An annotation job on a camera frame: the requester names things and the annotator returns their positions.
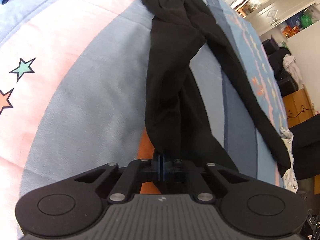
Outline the white clothes on chair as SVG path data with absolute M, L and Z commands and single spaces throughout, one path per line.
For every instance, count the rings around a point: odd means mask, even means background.
M 303 87 L 303 79 L 300 73 L 300 69 L 296 64 L 296 58 L 293 55 L 286 54 L 283 58 L 283 67 L 284 69 L 292 76 L 298 88 Z

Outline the black trousers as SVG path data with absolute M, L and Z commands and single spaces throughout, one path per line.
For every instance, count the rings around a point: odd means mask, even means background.
M 140 0 L 153 15 L 145 126 L 165 160 L 283 186 L 284 105 L 252 26 L 221 0 Z

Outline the white room door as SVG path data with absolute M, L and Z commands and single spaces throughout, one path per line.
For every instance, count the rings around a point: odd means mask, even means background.
M 270 0 L 245 17 L 259 36 L 315 4 L 314 0 Z

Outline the striped star bedsheet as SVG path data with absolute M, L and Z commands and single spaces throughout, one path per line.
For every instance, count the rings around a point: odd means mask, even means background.
M 204 2 L 281 134 L 288 128 L 286 111 L 259 36 L 222 0 Z M 144 125 L 152 19 L 140 0 L 1 4 L 1 239 L 22 236 L 15 218 L 20 196 L 105 163 L 126 166 L 152 152 Z M 239 171 L 286 188 L 288 179 L 280 178 L 207 45 L 190 67 L 212 134 Z

